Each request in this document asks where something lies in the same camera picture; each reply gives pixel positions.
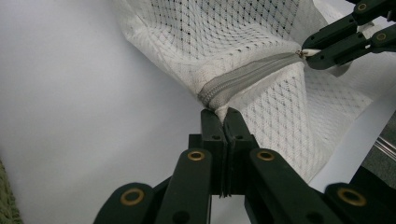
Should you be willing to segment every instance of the white fabric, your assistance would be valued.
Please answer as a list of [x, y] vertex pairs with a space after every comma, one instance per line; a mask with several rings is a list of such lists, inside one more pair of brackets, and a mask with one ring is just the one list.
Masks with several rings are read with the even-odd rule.
[[[301, 49], [309, 35], [342, 16], [315, 1], [320, 14], [311, 0], [113, 2], [126, 38], [194, 95], [215, 77]], [[375, 30], [378, 27], [365, 27], [364, 34]], [[227, 104], [210, 109], [221, 119], [228, 106], [240, 110], [259, 145], [279, 151], [309, 181], [351, 122], [394, 85], [395, 77], [372, 76], [394, 60], [393, 55], [387, 56], [375, 68], [369, 63], [358, 68], [352, 64], [341, 77], [294, 63], [238, 92]]]

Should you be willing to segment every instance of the brass screw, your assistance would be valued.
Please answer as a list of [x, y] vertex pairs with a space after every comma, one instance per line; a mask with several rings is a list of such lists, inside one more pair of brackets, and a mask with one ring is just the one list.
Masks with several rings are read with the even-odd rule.
[[337, 195], [344, 202], [358, 207], [363, 207], [367, 204], [366, 198], [354, 189], [340, 188], [337, 190]]
[[262, 161], [271, 161], [275, 158], [275, 156], [271, 152], [267, 150], [263, 150], [257, 153], [257, 158], [259, 158]]
[[384, 40], [384, 39], [386, 39], [386, 38], [387, 38], [387, 35], [384, 34], [384, 33], [381, 33], [381, 34], [379, 34], [379, 35], [376, 36], [376, 39], [377, 39], [377, 40]]
[[358, 6], [358, 10], [359, 10], [359, 11], [363, 11], [363, 10], [366, 9], [366, 8], [367, 8], [367, 5], [364, 4], [364, 3], [362, 3], [362, 4], [360, 4], [360, 5]]
[[[130, 194], [137, 194], [137, 198], [136, 199], [128, 199], [128, 195]], [[143, 201], [145, 197], [145, 192], [143, 192], [143, 190], [138, 189], [138, 188], [133, 188], [133, 189], [128, 189], [125, 192], [123, 192], [123, 194], [121, 195], [120, 201], [123, 205], [126, 206], [134, 206], [137, 205], [139, 203], [141, 203]]]
[[192, 161], [201, 161], [205, 158], [205, 154], [200, 151], [192, 151], [187, 155], [187, 157]]

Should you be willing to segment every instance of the white surface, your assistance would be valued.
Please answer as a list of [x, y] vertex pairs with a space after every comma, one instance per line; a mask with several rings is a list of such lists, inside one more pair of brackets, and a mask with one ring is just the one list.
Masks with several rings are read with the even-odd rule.
[[[350, 130], [354, 155], [313, 184], [351, 177], [394, 96], [361, 115], [356, 130], [375, 130]], [[124, 40], [106, 0], [1, 1], [0, 156], [26, 224], [92, 223], [119, 186], [160, 183], [200, 131], [201, 109]], [[212, 223], [247, 222], [242, 201], [214, 197]]]

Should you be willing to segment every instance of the zipper teeth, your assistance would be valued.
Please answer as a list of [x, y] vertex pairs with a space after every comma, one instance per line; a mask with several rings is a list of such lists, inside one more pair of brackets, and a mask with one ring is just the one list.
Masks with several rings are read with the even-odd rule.
[[288, 64], [289, 61], [294, 60], [294, 57], [296, 57], [295, 53], [291, 53], [290, 55], [285, 56], [284, 58], [278, 59], [278, 60], [273, 60], [269, 63], [264, 64], [263, 66], [260, 66], [259, 68], [248, 72], [247, 74], [241, 76], [241, 77], [235, 77], [232, 78], [230, 80], [224, 81], [222, 83], [220, 83], [219, 85], [215, 86], [214, 88], [212, 88], [211, 90], [209, 90], [207, 92], [207, 94], [205, 94], [205, 96], [203, 96], [202, 102], [204, 105], [208, 105], [210, 103], [210, 101], [216, 96], [218, 95], [221, 91], [226, 90], [230, 87], [233, 87], [235, 85], [238, 84], [244, 84], [244, 81], [250, 80], [252, 78], [252, 76], [254, 76], [257, 73], [262, 72], [262, 69], [267, 68], [268, 66], [272, 65], [273, 63], [278, 63], [280, 65], [282, 64]]

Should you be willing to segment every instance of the gray floor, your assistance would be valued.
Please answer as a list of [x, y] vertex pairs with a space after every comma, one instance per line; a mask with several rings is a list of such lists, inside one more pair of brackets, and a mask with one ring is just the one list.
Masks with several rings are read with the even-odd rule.
[[[396, 112], [381, 133], [381, 137], [396, 146]], [[361, 164], [373, 174], [396, 189], [396, 161], [388, 157], [377, 147], [373, 147]]]

